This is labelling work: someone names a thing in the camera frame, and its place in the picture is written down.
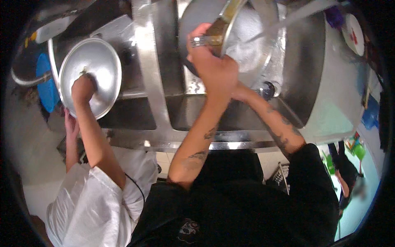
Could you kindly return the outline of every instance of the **green object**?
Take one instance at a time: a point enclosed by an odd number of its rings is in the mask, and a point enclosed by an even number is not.
[[[331,155],[325,155],[324,152],[322,152],[324,154],[324,159],[326,161],[326,167],[328,168],[328,172],[330,175],[334,175],[335,174],[335,167],[333,166],[333,162],[332,162],[332,156]]]
[[[365,154],[366,154],[365,148],[361,144],[356,145],[356,147],[353,150],[353,156],[356,155],[358,159],[362,162],[363,158],[365,157]]]

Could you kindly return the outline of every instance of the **white shirt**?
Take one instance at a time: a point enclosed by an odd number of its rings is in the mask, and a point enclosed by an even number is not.
[[[123,169],[147,198],[158,177],[156,153],[113,147]],[[122,191],[100,168],[75,164],[48,205],[48,238],[54,246],[128,245],[143,210],[143,196],[126,178]]]

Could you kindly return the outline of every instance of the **hand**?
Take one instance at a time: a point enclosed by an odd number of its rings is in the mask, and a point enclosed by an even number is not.
[[[76,140],[79,133],[78,121],[64,108],[64,127],[66,128],[66,139]]]
[[[215,57],[210,47],[199,46],[192,48],[189,40],[196,36],[202,36],[211,26],[210,23],[201,23],[187,36],[186,47],[188,49],[187,59],[195,66],[199,77],[203,80],[209,100],[229,101],[231,93],[237,85],[239,66],[225,55],[222,59]]]
[[[244,103],[247,103],[251,93],[254,93],[253,90],[244,86],[241,82],[238,82],[236,89],[232,93],[232,99],[238,100]]]
[[[335,170],[335,176],[336,176],[337,178],[342,177],[342,176],[340,175],[339,170]]]
[[[95,83],[86,74],[81,75],[71,87],[74,104],[88,104],[96,91]]]

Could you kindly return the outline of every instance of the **stainless steel counter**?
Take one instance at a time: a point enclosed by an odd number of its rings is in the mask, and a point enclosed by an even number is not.
[[[99,121],[113,133],[111,144],[172,152],[187,135],[205,100],[204,87],[191,91],[186,86],[203,85],[182,65],[177,52],[178,19],[190,0],[132,2],[133,19],[125,14],[85,34],[75,25],[67,30],[68,35],[50,40],[52,72],[59,71],[68,50],[79,40],[99,36],[108,41],[121,54],[122,63],[121,97]],[[280,18],[292,11],[286,6],[279,9]],[[73,32],[80,36],[73,37]],[[287,30],[279,30],[278,36],[273,58],[260,79],[279,82],[282,92],[270,103],[296,127],[303,128],[320,86],[324,15],[318,13],[298,21]],[[210,149],[278,150],[256,113],[240,102],[230,103]]]

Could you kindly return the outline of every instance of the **ring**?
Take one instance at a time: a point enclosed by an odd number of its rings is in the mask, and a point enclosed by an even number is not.
[[[189,42],[191,43],[192,48],[206,45],[206,39],[204,36],[193,37]]]

